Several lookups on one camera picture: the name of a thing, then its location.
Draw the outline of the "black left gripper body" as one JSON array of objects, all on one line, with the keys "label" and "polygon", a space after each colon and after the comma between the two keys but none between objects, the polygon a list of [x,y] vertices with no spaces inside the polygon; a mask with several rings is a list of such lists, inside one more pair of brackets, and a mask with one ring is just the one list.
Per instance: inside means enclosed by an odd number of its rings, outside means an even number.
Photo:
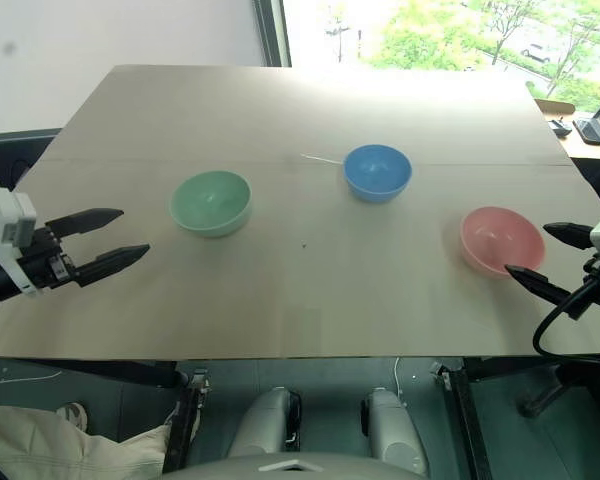
[{"label": "black left gripper body", "polygon": [[34,231],[31,243],[20,248],[18,263],[37,289],[55,289],[76,279],[76,267],[48,227]]}]

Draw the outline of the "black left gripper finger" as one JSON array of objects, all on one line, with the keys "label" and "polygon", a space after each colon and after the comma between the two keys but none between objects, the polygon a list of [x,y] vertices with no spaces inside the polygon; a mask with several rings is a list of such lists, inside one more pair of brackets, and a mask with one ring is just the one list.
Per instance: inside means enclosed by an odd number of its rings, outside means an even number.
[{"label": "black left gripper finger", "polygon": [[121,272],[140,260],[150,249],[149,244],[120,247],[96,257],[75,269],[74,281],[80,286],[98,282]]},{"label": "black left gripper finger", "polygon": [[46,223],[56,237],[67,237],[98,230],[124,214],[113,208],[92,208],[63,216]]}]

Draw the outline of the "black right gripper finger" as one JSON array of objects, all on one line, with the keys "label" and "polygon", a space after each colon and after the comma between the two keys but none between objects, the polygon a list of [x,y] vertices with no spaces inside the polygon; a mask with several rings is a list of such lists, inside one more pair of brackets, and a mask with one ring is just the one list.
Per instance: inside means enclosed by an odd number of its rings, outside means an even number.
[{"label": "black right gripper finger", "polygon": [[586,250],[593,247],[590,226],[570,222],[554,222],[545,224],[543,229],[560,242],[574,248]]},{"label": "black right gripper finger", "polygon": [[516,265],[505,265],[504,268],[528,292],[554,306],[560,305],[572,295],[570,291],[552,284],[546,276],[534,270]]}]

